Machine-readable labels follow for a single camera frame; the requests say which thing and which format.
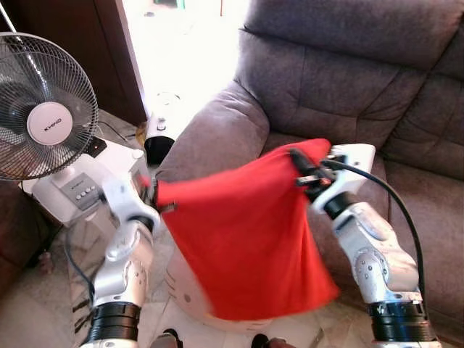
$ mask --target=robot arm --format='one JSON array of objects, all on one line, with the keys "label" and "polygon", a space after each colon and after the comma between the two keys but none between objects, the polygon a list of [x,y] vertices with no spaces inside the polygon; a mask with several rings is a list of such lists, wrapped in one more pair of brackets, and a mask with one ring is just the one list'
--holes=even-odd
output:
[{"label": "robot arm", "polygon": [[137,348],[137,326],[153,260],[153,233],[160,216],[138,197],[129,177],[107,181],[103,192],[102,199],[120,226],[95,277],[91,329],[81,348]]},{"label": "robot arm", "polygon": [[[341,145],[328,158],[369,172],[374,152],[371,145]],[[423,307],[414,259],[400,247],[393,228],[354,195],[365,178],[347,170],[318,167],[298,150],[291,150],[290,155],[303,175],[297,185],[308,186],[312,208],[326,212],[333,221],[333,232],[372,318],[373,346],[441,347]]]}]

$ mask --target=sofa backrest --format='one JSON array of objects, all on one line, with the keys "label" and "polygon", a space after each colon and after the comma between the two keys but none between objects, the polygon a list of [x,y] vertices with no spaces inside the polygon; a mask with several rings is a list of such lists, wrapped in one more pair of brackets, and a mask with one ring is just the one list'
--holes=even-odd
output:
[{"label": "sofa backrest", "polygon": [[463,11],[464,0],[252,0],[236,81],[275,131],[381,148]]},{"label": "sofa backrest", "polygon": [[464,181],[464,20],[382,152]]}]

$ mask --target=red fabric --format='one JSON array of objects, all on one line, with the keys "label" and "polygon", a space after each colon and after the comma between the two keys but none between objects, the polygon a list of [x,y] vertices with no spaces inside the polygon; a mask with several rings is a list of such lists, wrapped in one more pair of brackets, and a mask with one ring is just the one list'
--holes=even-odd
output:
[{"label": "red fabric", "polygon": [[295,186],[287,151],[319,162],[325,139],[282,146],[236,170],[179,183],[159,182],[158,207],[218,318],[256,320],[311,310],[334,299]]}]

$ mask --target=gray sofa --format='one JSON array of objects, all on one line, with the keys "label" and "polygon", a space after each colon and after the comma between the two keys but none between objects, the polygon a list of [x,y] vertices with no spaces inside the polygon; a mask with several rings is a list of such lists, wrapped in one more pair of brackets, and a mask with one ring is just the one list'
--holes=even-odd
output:
[{"label": "gray sofa", "polygon": [[[373,173],[400,193],[420,234],[434,326],[463,344],[463,12],[463,0],[252,1],[234,81],[191,121],[158,178],[203,177],[305,138],[375,145]],[[360,198],[415,255],[388,194],[366,183]],[[309,221],[341,298],[360,305],[328,218]]]}]

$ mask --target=black cable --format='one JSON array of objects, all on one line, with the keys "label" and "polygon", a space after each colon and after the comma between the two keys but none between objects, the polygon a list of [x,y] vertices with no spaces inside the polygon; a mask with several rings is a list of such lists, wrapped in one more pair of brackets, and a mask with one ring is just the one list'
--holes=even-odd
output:
[{"label": "black cable", "polygon": [[94,301],[94,294],[95,294],[95,288],[90,279],[88,279],[87,275],[84,274],[84,272],[79,268],[79,266],[75,263],[73,256],[71,255],[71,230],[68,230],[66,232],[66,238],[65,238],[65,254],[67,259],[69,260],[70,264],[74,268],[74,270],[80,275],[80,277],[87,283],[87,289],[88,289],[88,298],[90,299],[91,302]]},{"label": "black cable", "polygon": [[398,204],[399,208],[401,209],[403,215],[405,216],[407,224],[411,231],[411,234],[413,235],[415,252],[417,255],[417,259],[418,259],[419,290],[422,294],[424,308],[426,308],[426,287],[425,287],[425,279],[424,279],[424,274],[423,274],[423,256],[422,256],[421,242],[419,241],[419,235],[415,229],[413,219],[411,218],[411,215],[407,211],[405,203],[399,197],[397,192],[388,183],[386,183],[382,179],[377,178],[376,176],[370,173],[367,173],[364,170],[358,169],[356,167],[352,167],[351,165],[345,165],[344,163],[333,161],[331,159],[323,159],[322,161],[320,161],[320,163],[333,170],[346,169],[346,170],[349,170],[350,172],[364,176],[365,178],[382,186],[393,197],[393,199],[395,200],[395,202]]},{"label": "black cable", "polygon": [[109,123],[106,123],[104,121],[97,121],[97,123],[102,123],[104,125],[106,125],[109,129],[111,129],[113,132],[115,132],[116,135],[118,135],[122,140],[124,140],[126,143],[129,144],[129,140],[126,139],[124,136],[121,135],[121,133],[119,133],[117,130],[115,130],[112,125],[110,125]]}]

